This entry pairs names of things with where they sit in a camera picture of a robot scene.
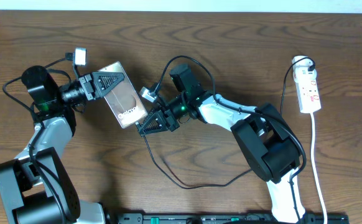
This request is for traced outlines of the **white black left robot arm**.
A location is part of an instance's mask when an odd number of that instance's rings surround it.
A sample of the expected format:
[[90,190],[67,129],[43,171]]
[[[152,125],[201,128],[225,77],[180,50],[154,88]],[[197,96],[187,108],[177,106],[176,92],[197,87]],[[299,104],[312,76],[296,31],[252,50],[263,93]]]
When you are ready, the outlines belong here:
[[104,97],[124,71],[101,70],[58,86],[53,69],[35,65],[19,77],[33,99],[34,135],[14,159],[0,164],[0,196],[9,223],[118,223],[100,202],[79,198],[61,155],[74,137],[75,110]]

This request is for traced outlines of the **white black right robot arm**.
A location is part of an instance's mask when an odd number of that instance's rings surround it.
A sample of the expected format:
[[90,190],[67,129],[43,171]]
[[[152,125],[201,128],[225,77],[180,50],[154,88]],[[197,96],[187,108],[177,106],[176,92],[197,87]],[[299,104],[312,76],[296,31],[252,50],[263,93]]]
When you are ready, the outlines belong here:
[[169,75],[180,93],[173,100],[165,101],[159,95],[159,83],[141,89],[140,95],[154,107],[138,125],[139,134],[144,137],[175,131],[183,116],[231,131],[250,169],[267,184],[274,218],[283,223],[302,223],[305,208],[295,181],[307,158],[275,107],[269,103],[244,106],[205,90],[187,64],[176,66]]

